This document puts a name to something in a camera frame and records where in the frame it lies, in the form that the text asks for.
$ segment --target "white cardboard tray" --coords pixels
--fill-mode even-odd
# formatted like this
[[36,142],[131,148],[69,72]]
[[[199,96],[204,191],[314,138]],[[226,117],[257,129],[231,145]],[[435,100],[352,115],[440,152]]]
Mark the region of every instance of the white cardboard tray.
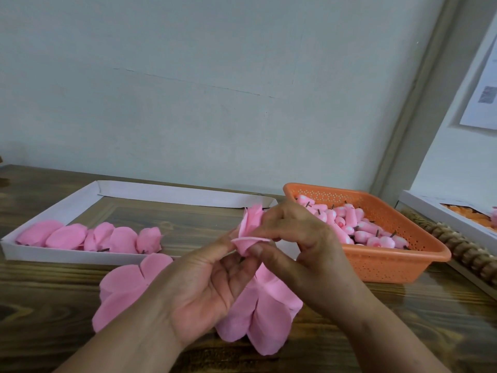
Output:
[[[3,237],[0,244],[5,258],[17,261],[110,264],[114,266],[139,264],[146,255],[58,250],[16,244],[17,236],[34,223],[43,220],[58,220],[67,225],[104,196],[222,208],[244,208],[260,203],[264,208],[269,208],[277,204],[276,199],[268,196],[157,184],[95,181],[62,199]],[[295,251],[296,244],[283,241],[278,246],[283,251],[286,250],[285,252],[290,256],[295,256],[297,253]]]
[[471,204],[462,199],[425,196],[407,190],[402,191],[399,201],[435,222],[446,223],[455,231],[460,232],[471,241],[480,244],[493,254],[497,255],[496,232],[491,231],[490,229],[487,229],[484,226],[457,214],[456,212],[452,212],[442,204],[470,207],[475,211],[486,214],[488,217],[490,217],[492,212],[490,207],[487,209],[480,205]]

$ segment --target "fingernail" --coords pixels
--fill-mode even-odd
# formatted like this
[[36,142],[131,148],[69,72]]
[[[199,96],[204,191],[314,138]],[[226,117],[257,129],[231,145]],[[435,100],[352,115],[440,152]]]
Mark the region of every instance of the fingernail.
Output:
[[250,247],[250,253],[252,255],[255,255],[256,257],[260,257],[260,254],[262,253],[262,247],[259,244],[252,245]]

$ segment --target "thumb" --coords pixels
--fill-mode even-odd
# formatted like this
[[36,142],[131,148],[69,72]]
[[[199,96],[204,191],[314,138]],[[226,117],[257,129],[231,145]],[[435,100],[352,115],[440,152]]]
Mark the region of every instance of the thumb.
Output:
[[273,274],[281,279],[292,291],[298,290],[305,275],[305,267],[295,262],[276,246],[256,243],[250,247],[251,255],[256,256]]

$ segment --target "left hand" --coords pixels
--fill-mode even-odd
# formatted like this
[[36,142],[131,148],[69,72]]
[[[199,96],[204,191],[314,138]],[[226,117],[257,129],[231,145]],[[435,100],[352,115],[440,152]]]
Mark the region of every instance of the left hand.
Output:
[[226,316],[259,268],[258,258],[242,260],[238,252],[231,253],[235,249],[231,239],[237,235],[237,231],[224,234],[177,259],[139,300],[146,307],[153,304],[153,313],[167,320],[182,349]]

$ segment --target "right hand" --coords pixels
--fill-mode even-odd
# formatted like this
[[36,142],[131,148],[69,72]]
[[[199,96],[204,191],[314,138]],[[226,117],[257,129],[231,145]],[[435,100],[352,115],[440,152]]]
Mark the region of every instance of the right hand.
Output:
[[298,244],[301,253],[296,261],[267,243],[250,251],[314,311],[339,327],[357,325],[369,314],[374,296],[354,272],[329,225],[304,207],[286,201],[271,208],[252,235]]

